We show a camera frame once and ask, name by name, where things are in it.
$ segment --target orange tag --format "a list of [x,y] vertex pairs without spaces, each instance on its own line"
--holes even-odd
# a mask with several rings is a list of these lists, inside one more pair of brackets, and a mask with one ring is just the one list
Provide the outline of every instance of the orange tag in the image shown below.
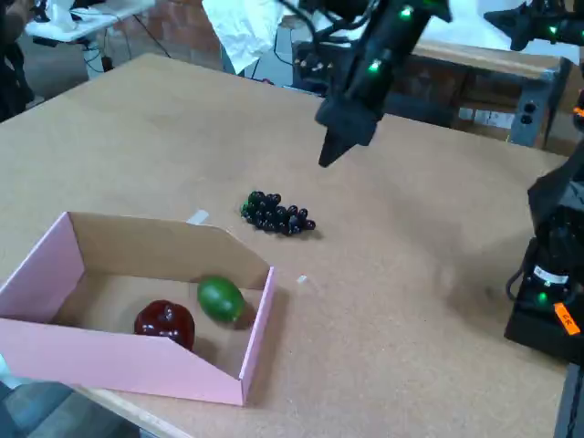
[[570,336],[578,335],[580,333],[580,328],[576,325],[576,321],[569,314],[566,306],[564,306],[563,303],[556,303],[554,304],[554,308],[556,309],[556,315],[558,315],[558,318],[567,333]]

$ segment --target green lime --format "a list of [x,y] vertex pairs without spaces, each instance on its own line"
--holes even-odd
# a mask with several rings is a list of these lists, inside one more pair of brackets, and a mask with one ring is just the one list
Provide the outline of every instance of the green lime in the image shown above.
[[199,283],[197,299],[203,312],[218,322],[236,322],[245,308],[237,286],[221,276],[210,276]]

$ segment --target wooden table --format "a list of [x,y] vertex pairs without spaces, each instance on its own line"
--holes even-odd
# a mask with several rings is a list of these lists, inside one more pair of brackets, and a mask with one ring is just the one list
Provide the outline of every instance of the wooden table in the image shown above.
[[[160,437],[549,437],[564,364],[503,338],[541,151],[386,117],[318,167],[317,98],[141,57],[0,125],[0,278],[64,210],[198,209],[280,270],[249,406],[79,389]],[[254,190],[318,232],[267,235]],[[300,276],[307,280],[298,283]]]

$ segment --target grapes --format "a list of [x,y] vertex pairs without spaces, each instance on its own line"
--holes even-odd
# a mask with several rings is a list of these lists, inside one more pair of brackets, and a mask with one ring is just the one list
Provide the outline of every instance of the grapes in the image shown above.
[[241,215],[249,224],[268,233],[289,236],[316,228],[316,223],[308,220],[306,208],[298,210],[295,205],[286,208],[279,205],[281,202],[282,196],[278,193],[251,192],[241,207]]

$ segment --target white label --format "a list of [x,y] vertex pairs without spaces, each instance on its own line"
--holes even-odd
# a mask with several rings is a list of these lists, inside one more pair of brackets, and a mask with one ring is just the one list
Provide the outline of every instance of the white label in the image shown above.
[[460,108],[458,110],[458,118],[460,120],[472,120],[475,115],[475,110],[471,108]]
[[533,273],[542,280],[549,283],[554,283],[555,285],[565,285],[568,283],[568,276],[557,276],[555,274],[551,274],[539,266],[536,266],[536,268],[533,270]]
[[[462,109],[459,111],[458,115],[462,119]],[[513,125],[513,120],[515,119],[515,114],[508,112],[496,112],[496,111],[486,111],[484,109],[478,109],[474,115],[474,122],[479,125],[485,126],[495,126],[497,128],[503,128],[505,130],[510,130]]]

